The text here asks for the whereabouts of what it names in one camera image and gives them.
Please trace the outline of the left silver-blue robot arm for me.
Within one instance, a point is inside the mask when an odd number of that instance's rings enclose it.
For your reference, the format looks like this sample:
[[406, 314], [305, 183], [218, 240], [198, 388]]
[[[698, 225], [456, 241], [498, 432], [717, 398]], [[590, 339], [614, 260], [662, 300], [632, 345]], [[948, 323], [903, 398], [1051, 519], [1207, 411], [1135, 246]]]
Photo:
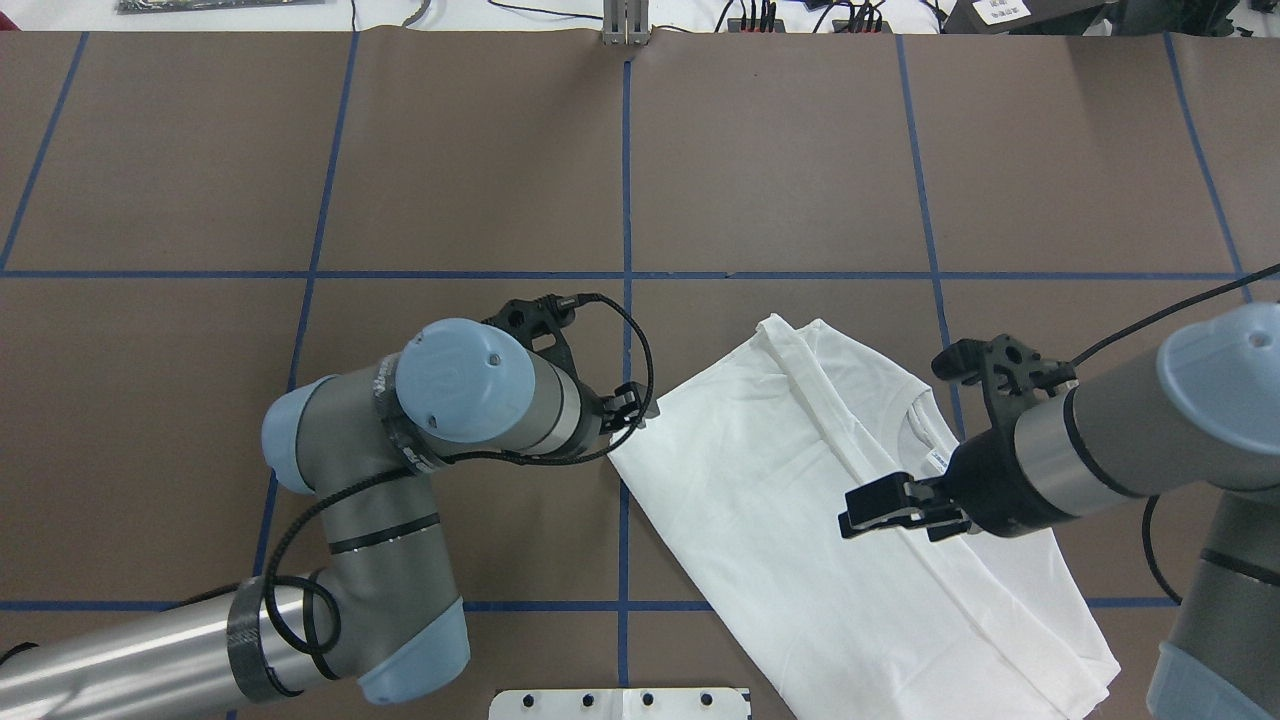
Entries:
[[451, 318], [379, 364], [280, 397], [262, 451], [312, 503], [262, 571], [119, 626], [3, 659], [5, 719], [201, 719], [353, 678], [424, 697], [470, 659], [434, 474], [600, 457], [654, 415], [649, 383], [596, 397], [495, 322]]

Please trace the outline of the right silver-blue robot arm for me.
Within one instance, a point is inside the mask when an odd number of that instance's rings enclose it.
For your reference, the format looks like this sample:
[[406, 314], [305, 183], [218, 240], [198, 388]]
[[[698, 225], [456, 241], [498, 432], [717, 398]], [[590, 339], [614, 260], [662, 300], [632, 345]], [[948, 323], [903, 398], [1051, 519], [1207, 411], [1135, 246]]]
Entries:
[[1157, 719], [1275, 719], [1279, 611], [1279, 309], [1247, 304], [1091, 380], [1007, 334], [932, 361], [979, 386], [988, 430], [916, 479], [845, 496], [841, 536], [925, 529], [1016, 538], [1185, 486], [1221, 491], [1147, 694]]

